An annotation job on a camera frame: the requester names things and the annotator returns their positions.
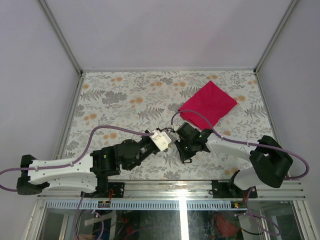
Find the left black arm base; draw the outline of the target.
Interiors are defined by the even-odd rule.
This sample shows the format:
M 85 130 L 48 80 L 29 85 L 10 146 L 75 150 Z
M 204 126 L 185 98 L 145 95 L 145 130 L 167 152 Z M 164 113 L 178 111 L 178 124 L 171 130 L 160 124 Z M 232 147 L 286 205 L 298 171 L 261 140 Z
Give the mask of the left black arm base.
M 108 182 L 97 187 L 95 192 L 98 198 L 120 199 L 124 197 L 125 183 L 124 182 Z

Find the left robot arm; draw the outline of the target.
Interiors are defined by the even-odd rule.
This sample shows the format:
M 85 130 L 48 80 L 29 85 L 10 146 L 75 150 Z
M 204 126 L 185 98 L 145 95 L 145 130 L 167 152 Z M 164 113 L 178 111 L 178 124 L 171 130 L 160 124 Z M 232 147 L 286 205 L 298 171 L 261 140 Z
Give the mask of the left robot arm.
M 111 195 L 108 178 L 131 171 L 152 154 L 164 151 L 170 139 L 158 129 L 136 142 L 126 139 L 120 144 L 94 150 L 75 158 L 44 161 L 32 155 L 21 158 L 21 176 L 16 189 L 19 195 L 38 195 L 43 190 L 80 191 L 86 198 Z

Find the black tag key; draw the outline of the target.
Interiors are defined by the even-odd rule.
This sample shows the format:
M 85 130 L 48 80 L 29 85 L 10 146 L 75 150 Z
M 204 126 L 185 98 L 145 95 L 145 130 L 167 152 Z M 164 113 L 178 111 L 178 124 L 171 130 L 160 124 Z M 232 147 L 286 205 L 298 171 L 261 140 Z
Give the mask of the black tag key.
M 191 164 L 192 162 L 193 162 L 192 159 L 187 159 L 183 161 L 184 164 Z

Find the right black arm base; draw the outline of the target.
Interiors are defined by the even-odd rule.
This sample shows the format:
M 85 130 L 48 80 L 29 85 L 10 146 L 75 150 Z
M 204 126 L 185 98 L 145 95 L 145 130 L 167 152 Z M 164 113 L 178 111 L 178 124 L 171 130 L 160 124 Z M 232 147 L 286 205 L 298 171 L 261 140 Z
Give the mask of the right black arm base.
M 211 180 L 211 189 L 208 193 L 214 199 L 232 199 L 237 196 L 232 184 L 227 180 Z

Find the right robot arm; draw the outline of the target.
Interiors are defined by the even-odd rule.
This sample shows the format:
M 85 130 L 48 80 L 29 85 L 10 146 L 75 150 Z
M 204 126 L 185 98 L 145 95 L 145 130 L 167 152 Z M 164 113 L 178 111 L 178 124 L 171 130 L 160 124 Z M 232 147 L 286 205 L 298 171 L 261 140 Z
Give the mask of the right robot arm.
M 217 186 L 218 181 L 215 180 L 212 191 L 216 198 L 241 198 L 257 185 L 278 189 L 293 163 L 290 155 L 283 152 L 282 147 L 267 135 L 257 142 L 249 143 L 218 136 L 212 129 L 199 131 L 189 123 L 181 125 L 176 134 L 179 139 L 174 143 L 183 163 L 191 163 L 198 152 L 232 155 L 251 163 L 248 169 L 236 170 L 222 186 Z

